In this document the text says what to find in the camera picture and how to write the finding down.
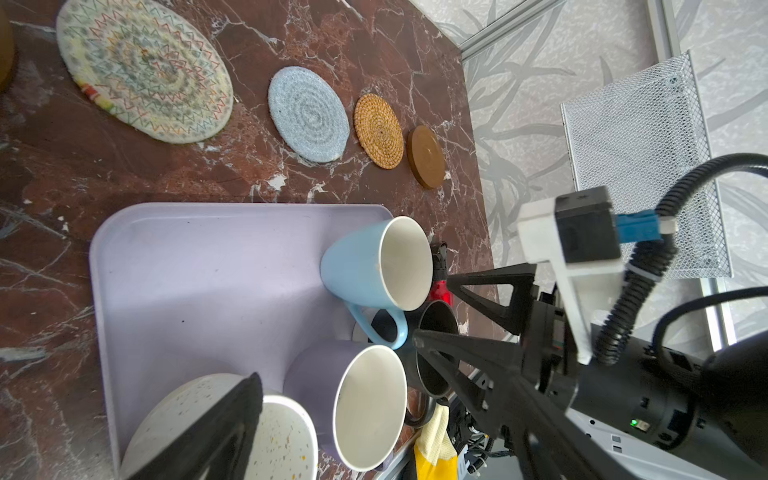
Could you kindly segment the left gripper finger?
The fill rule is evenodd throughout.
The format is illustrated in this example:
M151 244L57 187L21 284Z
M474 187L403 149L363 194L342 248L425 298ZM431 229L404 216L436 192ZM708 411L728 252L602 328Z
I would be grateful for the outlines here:
M140 423L122 477L255 479L263 395L256 373L205 375L176 388Z

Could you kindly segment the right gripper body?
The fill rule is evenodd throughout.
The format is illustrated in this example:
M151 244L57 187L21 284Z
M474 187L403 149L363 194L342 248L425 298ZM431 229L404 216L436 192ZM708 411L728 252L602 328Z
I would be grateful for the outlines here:
M651 341L630 337L612 364L576 361L572 332L553 340L567 317L554 294L533 291L534 303L520 336L523 376L559 409L572 408L659 450L723 478L738 476L738 387L729 368L736 346L701 360L668 349L666 331L680 317L737 300L737 292L687 302L665 314Z

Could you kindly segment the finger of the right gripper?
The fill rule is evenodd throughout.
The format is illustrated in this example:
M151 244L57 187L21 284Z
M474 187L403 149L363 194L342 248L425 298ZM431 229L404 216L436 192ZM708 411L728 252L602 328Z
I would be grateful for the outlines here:
M417 329L417 352L447 381L476 422L498 437L534 433L540 426L535 391L523 376L518 343Z
M458 299L512 335L524 332L534 303L537 267L528 263L449 275L447 288Z

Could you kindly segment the light blue mug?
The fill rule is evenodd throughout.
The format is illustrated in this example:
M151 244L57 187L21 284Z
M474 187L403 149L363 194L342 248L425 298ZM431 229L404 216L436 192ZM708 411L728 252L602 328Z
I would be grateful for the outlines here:
M372 342L397 350L408 337L405 313L418 309L431 289L430 244L416 220L398 216L337 240L322 256L320 275ZM376 332L363 315L365 308L389 313L394 339Z

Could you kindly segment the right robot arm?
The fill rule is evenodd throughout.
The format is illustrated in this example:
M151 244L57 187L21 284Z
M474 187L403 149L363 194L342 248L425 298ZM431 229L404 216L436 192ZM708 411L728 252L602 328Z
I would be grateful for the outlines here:
M445 379L475 427L502 439L527 479L626 479L627 468L581 431L575 410L726 479L767 475L767 337L704 360L664 344L682 316L763 297L763 287L709 295L665 314L650 341L632 339L611 366L577 361L558 293L528 264L452 275L448 289L518 336L515 343L418 329L418 353Z

